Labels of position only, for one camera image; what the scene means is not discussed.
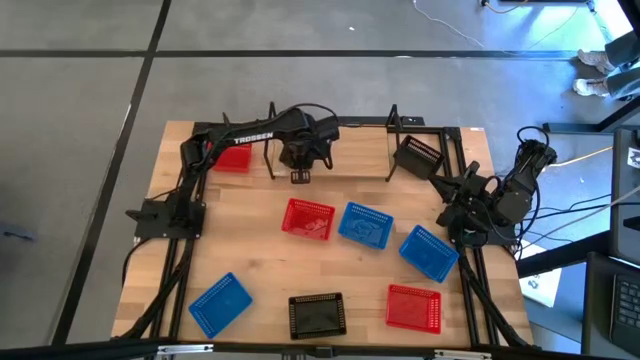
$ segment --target red basket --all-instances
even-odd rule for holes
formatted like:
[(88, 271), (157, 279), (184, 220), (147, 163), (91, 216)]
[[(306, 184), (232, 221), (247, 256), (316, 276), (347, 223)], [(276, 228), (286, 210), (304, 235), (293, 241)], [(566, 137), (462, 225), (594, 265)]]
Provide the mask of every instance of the red basket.
[(387, 325), (440, 334), (439, 292), (389, 285)]
[(232, 146), (220, 154), (218, 161), (213, 166), (215, 171), (223, 172), (249, 172), (251, 164), (251, 144)]
[(317, 240), (329, 240), (336, 209), (299, 199), (289, 199), (282, 231)]

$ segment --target concrete floor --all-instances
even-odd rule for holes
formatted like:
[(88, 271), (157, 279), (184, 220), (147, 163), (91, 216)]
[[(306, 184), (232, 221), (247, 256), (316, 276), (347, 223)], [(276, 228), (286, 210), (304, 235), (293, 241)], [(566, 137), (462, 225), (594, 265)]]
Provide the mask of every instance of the concrete floor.
[[(46, 4), (0, 0), (0, 49), (145, 49), (160, 5), (160, 0)], [(418, 5), (492, 50), (527, 50), (575, 9), (535, 5), (496, 15), (469, 0), (419, 0)], [(603, 45), (598, 24), (581, 6), (566, 26), (533, 50)], [(428, 21), (409, 0), (183, 0), (171, 8), (160, 48), (467, 50), (477, 46)], [(1, 348), (47, 341), (141, 62), (0, 59), (0, 154), (9, 154), (0, 161), (0, 219), (38, 234), (35, 243), (0, 241)], [(486, 128), (494, 168), (503, 174), (513, 161), (518, 128), (546, 121), (597, 122), (621, 105), (570, 91), (574, 78), (597, 76), (575, 61), (156, 59), (70, 341), (104, 340), (110, 334), (122, 260), (134, 229), (124, 211), (138, 208), (146, 194), (167, 120), (219, 121), (225, 111), (232, 121), (242, 122), (264, 116), (272, 100), (280, 107), (314, 101), (352, 115), (386, 114), (397, 103), (401, 113), (421, 115), (429, 124)], [(562, 161), (611, 142), (609, 136), (554, 135), (551, 145)], [(550, 170), (539, 179), (543, 206), (568, 207), (609, 193), (610, 167), (611, 154), (605, 154)], [(563, 197), (554, 196), (559, 192)], [(600, 214), (556, 236), (579, 239), (601, 231), (608, 226), (607, 216)], [(540, 221), (534, 231), (544, 232), (567, 220)], [(575, 292), (569, 292), (565, 302), (575, 301), (570, 295)], [(540, 340), (554, 335), (534, 330), (537, 343), (572, 351), (563, 339)]]

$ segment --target wooden table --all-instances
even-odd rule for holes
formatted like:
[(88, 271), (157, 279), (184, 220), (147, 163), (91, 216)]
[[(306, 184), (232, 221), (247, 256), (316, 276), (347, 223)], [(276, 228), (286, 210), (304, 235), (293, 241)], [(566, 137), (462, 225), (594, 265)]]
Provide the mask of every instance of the wooden table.
[[(190, 136), (192, 128), (192, 122), (167, 123), (149, 196), (175, 186), (180, 171), (179, 145)], [(346, 129), (341, 128), (342, 137), (335, 146), (340, 142), (348, 145), (346, 133), (359, 129), (343, 130)], [(484, 130), (463, 128), (461, 131), (467, 162), (477, 160), (481, 164), (480, 174), (493, 174)], [(415, 136), (439, 148), (436, 136)], [(387, 136), (387, 141), (386, 152), (390, 156), (395, 151), (395, 141), (391, 135)], [(470, 345), (457, 265), (447, 280), (438, 284), (398, 254), (400, 245), (416, 224), (424, 226), (441, 239), (447, 239), (446, 229), (435, 223), (444, 205), (429, 182), (421, 181), (398, 168), (389, 183), (383, 177), (366, 174), (358, 177), (312, 175), (311, 184), (292, 185), (288, 177), (276, 180), (269, 178), (262, 152), (263, 143), (253, 144), (252, 165), (248, 174), (213, 172), (207, 180), (205, 226), (202, 237), (195, 243), (180, 324), (180, 340), (207, 340), (187, 307), (223, 275), (233, 272), (254, 302), (215, 341), (292, 343), (288, 298), (342, 292), (347, 335), (293, 343), (449, 348)], [(455, 156), (453, 148), (449, 153)], [(341, 161), (347, 160), (334, 158), (336, 163)], [(280, 230), (291, 197), (336, 208), (328, 242), (297, 237)], [(386, 250), (374, 250), (338, 234), (337, 225), (349, 201), (370, 206), (395, 218)], [(156, 295), (167, 243), (167, 240), (152, 240), (132, 256), (112, 331), (114, 336), (128, 330)], [(484, 256), (493, 300), (518, 334), (532, 342), (513, 259), (503, 248), (495, 246), (486, 246)], [(469, 259), (473, 266), (473, 256)], [(434, 335), (387, 326), (385, 309), (389, 284), (439, 291), (442, 294), (442, 333)], [(165, 308), (161, 335), (168, 332), (172, 309), (173, 299), (170, 298)], [(488, 343), (484, 314), (477, 299), (475, 309), (480, 339)]]

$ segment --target blue basket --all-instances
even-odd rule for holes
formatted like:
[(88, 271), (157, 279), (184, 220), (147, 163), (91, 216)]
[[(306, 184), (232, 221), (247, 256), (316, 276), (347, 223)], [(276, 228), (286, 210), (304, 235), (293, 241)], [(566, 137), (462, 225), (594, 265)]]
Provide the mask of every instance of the blue basket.
[(400, 247), (400, 255), (439, 283), (447, 278), (458, 261), (458, 253), (454, 249), (420, 225), (416, 225), (404, 241)]
[(384, 249), (389, 240), (393, 216), (350, 202), (340, 222), (340, 235), (375, 249)]
[(189, 306), (189, 312), (209, 339), (218, 335), (253, 299), (232, 273), (225, 275)]

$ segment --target shoe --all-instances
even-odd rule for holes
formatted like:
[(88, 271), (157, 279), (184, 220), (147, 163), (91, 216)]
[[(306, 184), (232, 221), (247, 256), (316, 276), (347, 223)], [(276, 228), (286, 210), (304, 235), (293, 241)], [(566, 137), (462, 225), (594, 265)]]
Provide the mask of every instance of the shoe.
[(573, 91), (582, 96), (609, 96), (609, 89), (607, 88), (607, 78), (576, 79), (573, 81)]
[(611, 65), (607, 53), (604, 51), (584, 51), (580, 49), (578, 50), (578, 59), (585, 65), (595, 66), (598, 71), (605, 75), (609, 75), (610, 72), (616, 69), (615, 66)]

